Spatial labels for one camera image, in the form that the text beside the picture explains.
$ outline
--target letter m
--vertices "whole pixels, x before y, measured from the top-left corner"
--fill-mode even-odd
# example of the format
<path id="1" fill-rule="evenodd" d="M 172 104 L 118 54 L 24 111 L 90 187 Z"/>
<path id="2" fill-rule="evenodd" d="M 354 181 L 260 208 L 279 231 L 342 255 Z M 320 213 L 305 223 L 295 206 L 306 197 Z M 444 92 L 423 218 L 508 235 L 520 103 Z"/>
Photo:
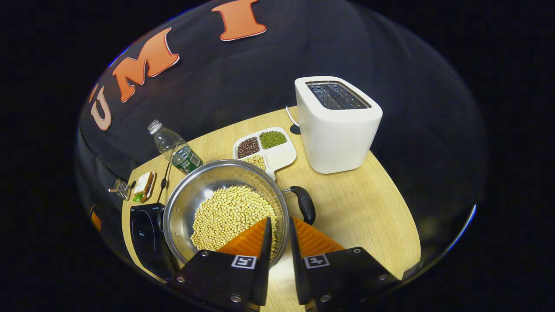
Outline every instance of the letter m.
<path id="1" fill-rule="evenodd" d="M 170 51 L 168 41 L 166 40 L 166 35 L 170 31 L 171 27 L 166 28 L 154 35 L 151 39 L 148 39 L 141 49 L 138 59 L 130 57 L 125 58 L 114 69 L 112 75 L 115 76 L 118 81 L 118 87 L 122 93 L 122 103 L 127 102 L 127 100 L 135 93 L 135 86 L 130 85 L 128 80 L 138 85 L 142 85 L 144 83 L 144 71 L 147 63 L 147 75 L 149 77 L 154 77 L 170 68 L 173 64 L 177 63 L 179 55 Z"/>

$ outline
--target bottle cap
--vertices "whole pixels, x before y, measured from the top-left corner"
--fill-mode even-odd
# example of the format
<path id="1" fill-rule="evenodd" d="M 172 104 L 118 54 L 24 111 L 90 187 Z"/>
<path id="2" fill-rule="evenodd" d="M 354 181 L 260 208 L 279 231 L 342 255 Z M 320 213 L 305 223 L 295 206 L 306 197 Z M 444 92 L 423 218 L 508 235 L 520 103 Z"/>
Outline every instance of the bottle cap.
<path id="1" fill-rule="evenodd" d="M 162 127 L 162 123 L 158 121 L 158 119 L 155 119 L 153 122 L 150 123 L 150 125 L 148 125 L 147 130 L 148 132 L 150 132 L 150 134 L 154 134 L 156 131 L 160 130 L 160 128 Z"/>

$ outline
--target soybean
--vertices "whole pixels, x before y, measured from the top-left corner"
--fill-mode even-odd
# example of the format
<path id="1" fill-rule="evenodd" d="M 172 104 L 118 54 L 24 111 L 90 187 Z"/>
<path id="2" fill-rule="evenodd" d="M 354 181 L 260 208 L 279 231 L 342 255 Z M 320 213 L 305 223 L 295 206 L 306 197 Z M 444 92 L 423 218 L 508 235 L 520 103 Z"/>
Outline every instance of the soybean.
<path id="1" fill-rule="evenodd" d="M 191 241 L 199 250 L 217 251 L 244 230 L 267 217 L 270 217 L 272 223 L 272 256 L 277 230 L 277 216 L 272 206 L 246 185 L 218 189 L 196 211 Z"/>
<path id="2" fill-rule="evenodd" d="M 260 155 L 254 155 L 252 157 L 248 157 L 243 159 L 244 161 L 251 163 L 262 170 L 266 170 L 266 165 L 264 164 L 264 159 Z"/>

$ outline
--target plastic water bottle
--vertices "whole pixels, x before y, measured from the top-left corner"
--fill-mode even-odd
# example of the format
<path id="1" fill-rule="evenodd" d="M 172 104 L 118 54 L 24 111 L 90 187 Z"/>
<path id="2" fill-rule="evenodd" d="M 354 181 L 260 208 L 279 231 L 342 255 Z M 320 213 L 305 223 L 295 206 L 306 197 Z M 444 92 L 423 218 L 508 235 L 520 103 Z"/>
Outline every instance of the plastic water bottle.
<path id="1" fill-rule="evenodd" d="M 203 165 L 202 159 L 191 149 L 189 144 L 177 133 L 162 127 L 157 119 L 148 125 L 148 131 L 154 136 L 154 144 L 172 165 L 184 174 Z"/>

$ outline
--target white toaster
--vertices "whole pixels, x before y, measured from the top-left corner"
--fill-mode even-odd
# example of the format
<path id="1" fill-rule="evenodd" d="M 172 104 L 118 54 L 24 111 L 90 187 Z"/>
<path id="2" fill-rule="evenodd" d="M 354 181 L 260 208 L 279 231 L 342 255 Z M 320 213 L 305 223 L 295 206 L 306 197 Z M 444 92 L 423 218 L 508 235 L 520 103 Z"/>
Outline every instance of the white toaster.
<path id="1" fill-rule="evenodd" d="M 360 167 L 380 125 L 380 106 L 338 77 L 298 78 L 295 90 L 302 143 L 312 168 L 334 173 Z"/>

